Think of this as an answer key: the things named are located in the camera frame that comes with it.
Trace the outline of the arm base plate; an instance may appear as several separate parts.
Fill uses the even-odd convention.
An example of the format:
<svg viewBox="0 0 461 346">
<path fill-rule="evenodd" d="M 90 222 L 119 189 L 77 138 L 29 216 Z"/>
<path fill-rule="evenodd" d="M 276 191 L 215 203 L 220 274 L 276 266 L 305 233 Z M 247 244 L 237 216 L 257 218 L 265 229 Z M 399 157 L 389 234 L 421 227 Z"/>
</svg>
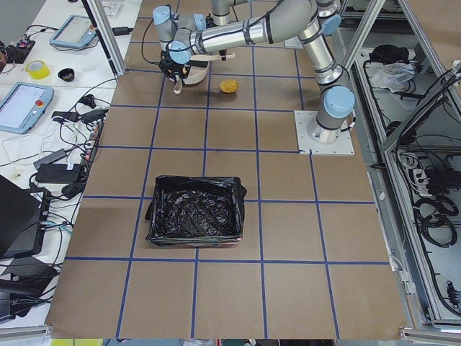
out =
<svg viewBox="0 0 461 346">
<path fill-rule="evenodd" d="M 344 119 L 341 127 L 326 130 L 317 123 L 317 111 L 295 110 L 298 153 L 318 156 L 355 155 L 349 124 Z"/>
</svg>

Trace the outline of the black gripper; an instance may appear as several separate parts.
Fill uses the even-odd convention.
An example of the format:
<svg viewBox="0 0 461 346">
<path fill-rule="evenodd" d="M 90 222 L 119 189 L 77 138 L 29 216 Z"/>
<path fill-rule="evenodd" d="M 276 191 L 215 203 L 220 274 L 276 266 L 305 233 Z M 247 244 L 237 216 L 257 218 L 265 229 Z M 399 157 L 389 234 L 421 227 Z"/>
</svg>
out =
<svg viewBox="0 0 461 346">
<path fill-rule="evenodd" d="M 165 77 L 171 81 L 184 80 L 189 76 L 190 65 L 175 62 L 169 54 L 162 50 L 158 66 Z"/>
</svg>

